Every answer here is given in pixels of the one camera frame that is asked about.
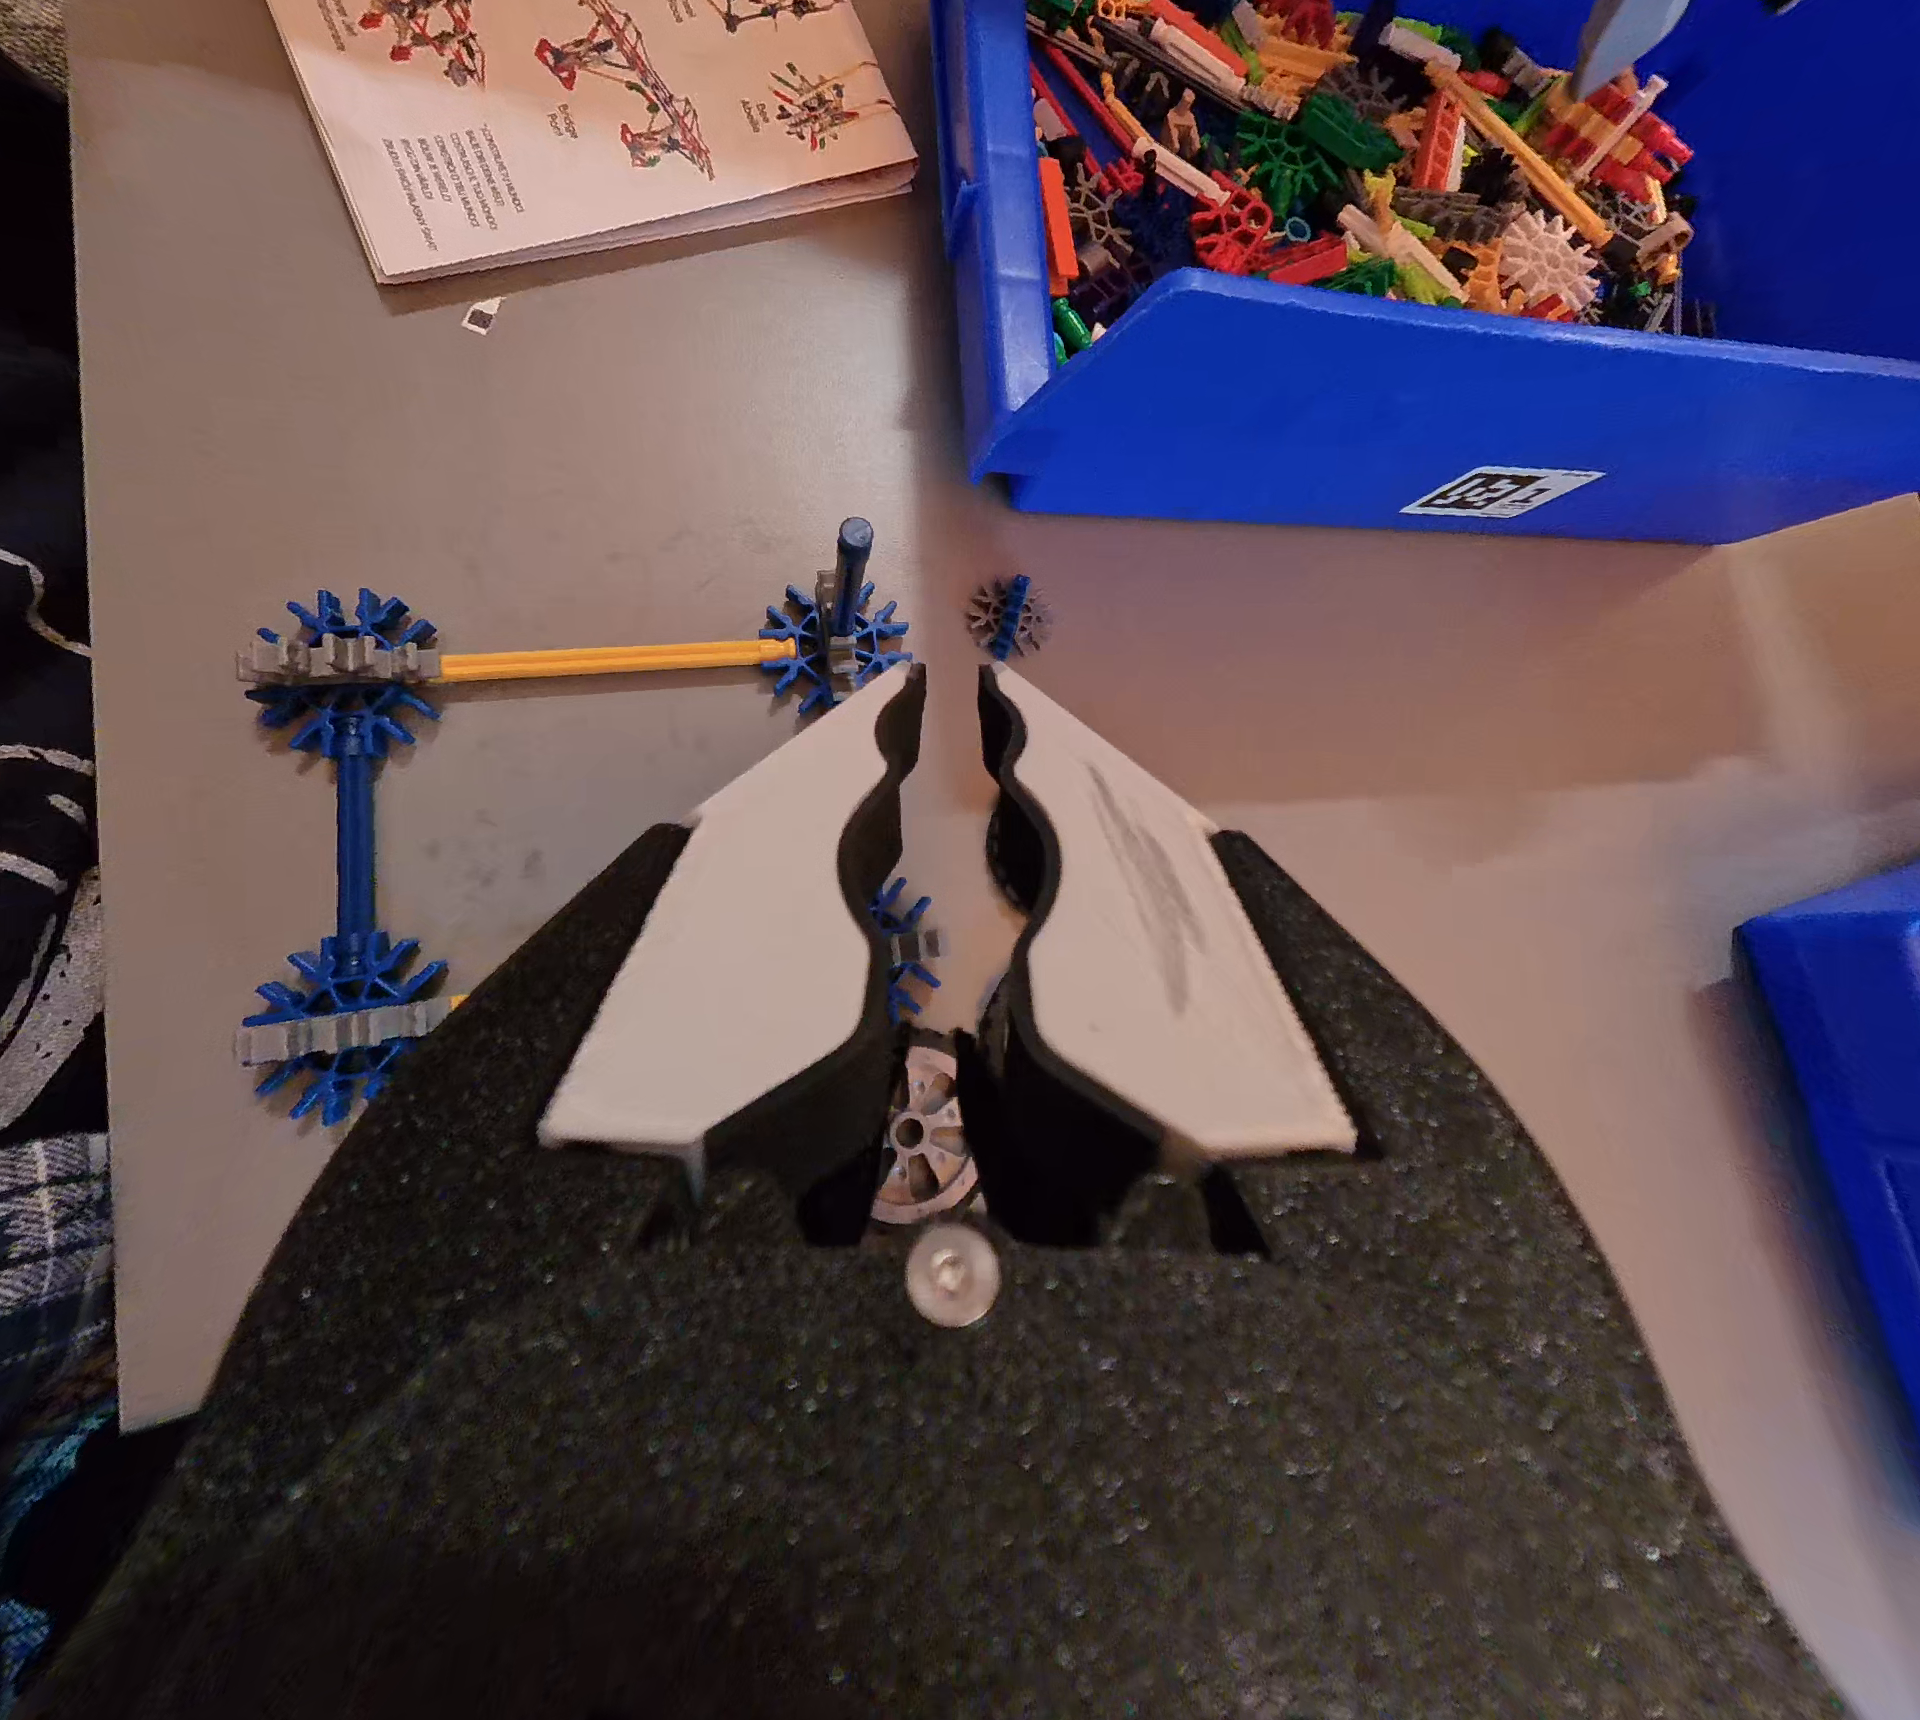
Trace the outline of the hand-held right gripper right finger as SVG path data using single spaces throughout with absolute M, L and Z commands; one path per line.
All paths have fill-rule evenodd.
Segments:
M 961 1050 L 991 1218 L 1038 1249 L 1267 1253 L 1231 1165 L 1351 1160 L 1358 1123 L 1255 926 L 1266 857 L 1009 668 L 976 712 L 1019 914 Z

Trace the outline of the person's black printed shirt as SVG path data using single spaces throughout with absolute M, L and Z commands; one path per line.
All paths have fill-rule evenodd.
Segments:
M 2 61 L 2 1132 L 103 1132 L 68 110 Z

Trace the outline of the blue plastic parts bin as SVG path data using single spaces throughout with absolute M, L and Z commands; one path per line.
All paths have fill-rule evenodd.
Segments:
M 1397 0 L 1549 69 L 1591 3 Z M 970 467 L 1021 511 L 1716 547 L 1915 493 L 1915 0 L 1691 0 L 1650 59 L 1714 340 L 1181 268 L 1061 366 L 1023 5 L 928 13 Z

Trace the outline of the grey toy wheel black tyre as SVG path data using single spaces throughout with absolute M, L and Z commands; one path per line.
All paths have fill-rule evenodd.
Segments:
M 979 1173 L 964 1129 L 956 1041 L 906 1027 L 880 1144 L 870 1221 L 916 1228 L 966 1210 Z

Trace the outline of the printed instruction booklet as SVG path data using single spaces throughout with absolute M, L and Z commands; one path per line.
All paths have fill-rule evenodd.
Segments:
M 850 0 L 263 0 L 384 287 L 906 193 Z

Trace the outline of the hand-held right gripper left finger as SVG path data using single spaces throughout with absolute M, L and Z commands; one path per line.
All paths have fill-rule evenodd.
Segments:
M 892 949 L 926 671 L 889 668 L 708 796 L 540 1118 L 546 1148 L 753 1174 L 817 1247 L 870 1227 L 896 1082 Z

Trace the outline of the empty blue plastic bin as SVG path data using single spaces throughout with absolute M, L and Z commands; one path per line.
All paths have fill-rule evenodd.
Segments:
M 1735 928 L 1878 1329 L 1917 1412 L 1917 865 Z

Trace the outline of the pile of colourful construction pieces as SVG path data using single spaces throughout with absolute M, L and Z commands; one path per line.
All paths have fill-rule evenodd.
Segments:
M 1052 365 L 1196 271 L 1716 338 L 1691 149 L 1625 69 L 1585 97 L 1500 26 L 1396 0 L 1019 0 Z

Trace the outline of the small blue grey connector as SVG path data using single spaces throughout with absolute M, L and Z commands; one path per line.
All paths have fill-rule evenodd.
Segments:
M 995 576 L 971 590 L 966 625 L 990 663 L 1009 663 L 1046 646 L 1052 611 L 1032 576 Z

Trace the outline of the blue and yellow rod frame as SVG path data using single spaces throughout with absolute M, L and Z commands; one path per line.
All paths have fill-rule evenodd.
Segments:
M 749 671 L 776 701 L 817 716 L 907 665 L 906 625 L 896 605 L 874 603 L 868 579 L 852 639 L 827 641 L 832 572 L 809 593 L 790 587 L 755 636 L 731 641 L 448 652 L 410 605 L 370 588 L 354 605 L 320 590 L 290 605 L 292 631 L 259 628 L 235 676 L 256 722 L 329 778 L 334 906 L 329 931 L 256 989 L 237 1024 L 235 1060 L 254 1096 L 282 1096 L 292 1121 L 337 1129 L 458 1004 L 445 965 L 378 918 L 376 787 L 394 748 L 416 741 L 414 722 L 439 716 L 431 691 Z

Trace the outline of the person's plaid flannel shirt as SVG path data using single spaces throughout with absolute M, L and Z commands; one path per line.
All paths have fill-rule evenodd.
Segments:
M 2 1154 L 2 1543 L 114 1412 L 109 1140 L 71 1132 Z

